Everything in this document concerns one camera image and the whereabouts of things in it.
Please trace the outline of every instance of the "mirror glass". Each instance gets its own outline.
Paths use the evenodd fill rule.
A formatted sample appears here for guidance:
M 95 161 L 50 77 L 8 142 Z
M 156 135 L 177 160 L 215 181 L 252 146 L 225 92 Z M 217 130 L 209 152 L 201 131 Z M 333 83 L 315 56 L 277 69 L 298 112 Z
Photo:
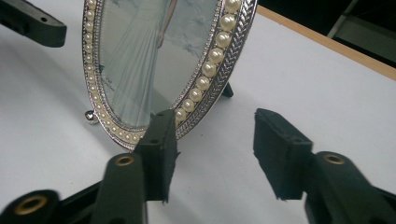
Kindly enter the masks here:
M 227 84 L 255 9 L 248 0 L 86 0 L 87 87 L 113 140 L 133 149 L 169 108 L 177 138 L 196 125 Z

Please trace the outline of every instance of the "white table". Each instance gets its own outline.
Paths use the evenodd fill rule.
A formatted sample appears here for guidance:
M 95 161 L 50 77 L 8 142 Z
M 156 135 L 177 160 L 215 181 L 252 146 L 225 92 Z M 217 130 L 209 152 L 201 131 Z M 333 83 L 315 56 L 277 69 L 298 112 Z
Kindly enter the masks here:
M 67 26 L 60 49 L 0 27 L 0 208 L 27 192 L 64 199 L 103 177 L 124 152 L 83 113 L 83 2 L 31 1 Z M 377 187 L 396 192 L 396 83 L 258 15 L 236 65 L 235 96 L 220 98 L 179 141 L 170 202 L 148 203 L 150 223 L 306 223 L 304 201 L 277 201 L 253 156 L 254 112 L 276 111 L 344 154 Z

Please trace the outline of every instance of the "white fabric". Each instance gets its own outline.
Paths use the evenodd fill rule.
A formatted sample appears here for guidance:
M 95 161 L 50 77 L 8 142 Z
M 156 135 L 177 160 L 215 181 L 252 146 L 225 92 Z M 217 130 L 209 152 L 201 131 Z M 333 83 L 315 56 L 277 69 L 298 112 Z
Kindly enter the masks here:
M 166 5 L 164 0 L 143 0 L 108 64 L 104 64 L 114 90 L 107 100 L 116 116 L 131 126 L 149 124 L 157 40 Z

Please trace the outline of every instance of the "brass ring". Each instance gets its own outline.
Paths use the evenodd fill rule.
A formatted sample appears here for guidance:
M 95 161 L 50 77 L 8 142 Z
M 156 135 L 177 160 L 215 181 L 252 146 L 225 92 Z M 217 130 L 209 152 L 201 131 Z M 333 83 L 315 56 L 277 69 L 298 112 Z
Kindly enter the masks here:
M 132 156 L 123 156 L 116 160 L 116 164 L 118 166 L 126 166 L 134 162 L 134 158 Z
M 47 197 L 43 195 L 31 196 L 20 202 L 15 208 L 14 213 L 19 216 L 31 214 L 43 207 L 47 203 L 47 200 Z
M 333 163 L 336 165 L 342 165 L 342 164 L 346 163 L 346 161 L 343 158 L 341 158 L 335 154 L 327 154 L 324 156 L 324 159 L 327 162 L 330 162 L 330 163 Z

